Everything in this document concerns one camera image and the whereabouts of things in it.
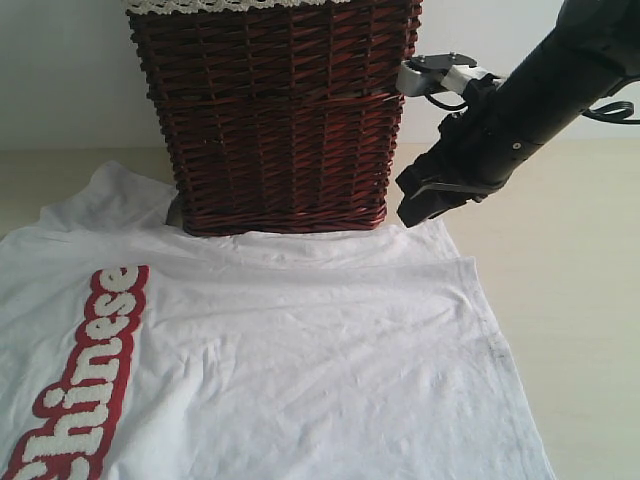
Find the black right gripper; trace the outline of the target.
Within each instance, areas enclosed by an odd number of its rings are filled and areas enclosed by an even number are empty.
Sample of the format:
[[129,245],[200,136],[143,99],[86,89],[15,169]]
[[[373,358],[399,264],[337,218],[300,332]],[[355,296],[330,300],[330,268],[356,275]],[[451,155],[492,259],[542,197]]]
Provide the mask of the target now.
[[404,194],[397,214],[404,226],[411,228],[470,201],[479,203],[499,191],[503,182],[489,182],[463,166],[456,148],[471,132],[472,123],[483,113],[498,88],[496,82],[472,82],[460,94],[458,105],[445,104],[436,92],[424,95],[432,105],[447,112],[438,126],[440,139],[406,167],[396,178]]

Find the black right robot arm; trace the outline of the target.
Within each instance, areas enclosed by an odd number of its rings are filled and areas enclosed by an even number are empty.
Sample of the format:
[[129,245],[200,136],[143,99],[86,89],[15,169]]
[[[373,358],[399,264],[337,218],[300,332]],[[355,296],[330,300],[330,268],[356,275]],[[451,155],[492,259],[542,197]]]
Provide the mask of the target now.
[[458,95],[439,103],[440,138],[397,177],[397,209],[413,227],[504,187],[513,172],[579,117],[635,125],[631,106],[597,101],[639,80],[639,4],[566,1],[551,32],[501,77],[457,53],[414,56],[396,88],[406,97]]

